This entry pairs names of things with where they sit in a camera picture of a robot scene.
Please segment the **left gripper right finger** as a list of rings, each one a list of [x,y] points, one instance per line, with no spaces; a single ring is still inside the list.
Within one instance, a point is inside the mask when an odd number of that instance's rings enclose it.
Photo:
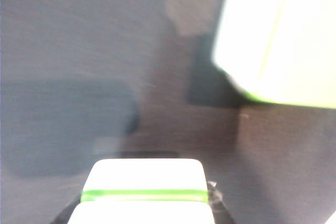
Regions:
[[[208,201],[214,215],[215,223],[235,224],[234,219],[224,204],[223,194],[216,186],[217,182],[207,181]]]

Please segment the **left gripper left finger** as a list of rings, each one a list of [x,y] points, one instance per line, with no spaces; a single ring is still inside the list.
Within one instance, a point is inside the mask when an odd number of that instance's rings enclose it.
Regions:
[[[67,224],[75,207],[80,204],[81,195],[77,195],[54,219],[54,224]]]

